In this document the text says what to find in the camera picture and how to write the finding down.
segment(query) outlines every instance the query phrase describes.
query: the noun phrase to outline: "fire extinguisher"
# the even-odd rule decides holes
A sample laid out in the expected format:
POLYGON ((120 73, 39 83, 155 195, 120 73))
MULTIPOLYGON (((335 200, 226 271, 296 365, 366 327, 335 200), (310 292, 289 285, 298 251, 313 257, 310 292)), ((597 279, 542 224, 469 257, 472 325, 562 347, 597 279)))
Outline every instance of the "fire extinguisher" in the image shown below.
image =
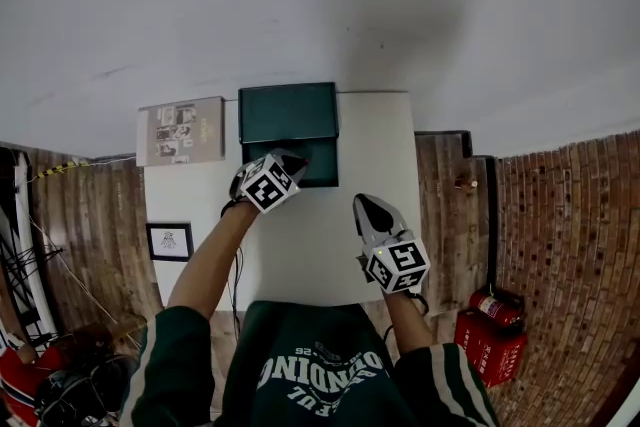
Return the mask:
POLYGON ((524 313, 523 298, 505 291, 478 290, 469 299, 469 305, 502 327, 519 325, 524 313))

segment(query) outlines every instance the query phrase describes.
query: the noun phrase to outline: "picture frame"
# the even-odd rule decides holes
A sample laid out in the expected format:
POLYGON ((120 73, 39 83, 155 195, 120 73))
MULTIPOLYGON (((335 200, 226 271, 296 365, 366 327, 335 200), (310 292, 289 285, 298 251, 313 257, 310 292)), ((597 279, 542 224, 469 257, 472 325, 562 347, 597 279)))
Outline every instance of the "picture frame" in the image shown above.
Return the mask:
POLYGON ((152 260, 188 262, 193 255, 191 223, 147 223, 152 260))

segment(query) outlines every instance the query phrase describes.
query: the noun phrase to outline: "wrist strap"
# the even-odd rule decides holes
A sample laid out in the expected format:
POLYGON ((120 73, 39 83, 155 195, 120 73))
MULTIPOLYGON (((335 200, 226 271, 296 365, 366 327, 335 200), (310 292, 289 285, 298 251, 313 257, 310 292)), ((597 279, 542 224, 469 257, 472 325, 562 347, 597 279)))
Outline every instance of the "wrist strap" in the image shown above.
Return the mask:
POLYGON ((418 301, 420 301, 422 303, 422 306, 424 306, 424 312, 422 313, 423 317, 427 313, 429 313, 429 305, 427 304, 427 300, 422 295, 414 294, 413 292, 410 292, 409 290, 405 290, 404 291, 404 295, 406 295, 409 299, 417 299, 418 301))
POLYGON ((225 206, 222 207, 222 210, 220 211, 220 219, 222 219, 222 216, 224 215, 224 213, 229 210, 231 207, 235 207, 238 203, 247 203, 249 200, 244 197, 241 196, 238 199, 231 199, 227 202, 227 204, 225 206))

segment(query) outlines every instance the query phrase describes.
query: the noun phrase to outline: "green sweatshirt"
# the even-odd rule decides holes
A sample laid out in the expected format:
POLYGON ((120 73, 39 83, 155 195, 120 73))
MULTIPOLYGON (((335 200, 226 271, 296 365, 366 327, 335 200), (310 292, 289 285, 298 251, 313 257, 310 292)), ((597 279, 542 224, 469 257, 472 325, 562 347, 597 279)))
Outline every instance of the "green sweatshirt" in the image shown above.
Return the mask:
MULTIPOLYGON (((121 426, 209 424, 209 323, 185 307, 149 323, 121 426)), ((258 302, 245 316, 217 427, 498 424, 458 345, 418 349, 394 366, 359 306, 258 302)))

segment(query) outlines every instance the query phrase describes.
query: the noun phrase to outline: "black and white marker cube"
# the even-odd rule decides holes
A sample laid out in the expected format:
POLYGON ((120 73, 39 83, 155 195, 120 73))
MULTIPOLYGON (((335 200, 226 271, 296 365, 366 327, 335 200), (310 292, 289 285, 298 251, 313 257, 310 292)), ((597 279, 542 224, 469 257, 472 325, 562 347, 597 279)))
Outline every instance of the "black and white marker cube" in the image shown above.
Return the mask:
POLYGON ((414 239, 373 248, 367 272, 391 294, 419 285, 430 267, 422 240, 414 239))
POLYGON ((263 214, 300 192, 296 183, 270 153, 247 171, 240 190, 263 214))

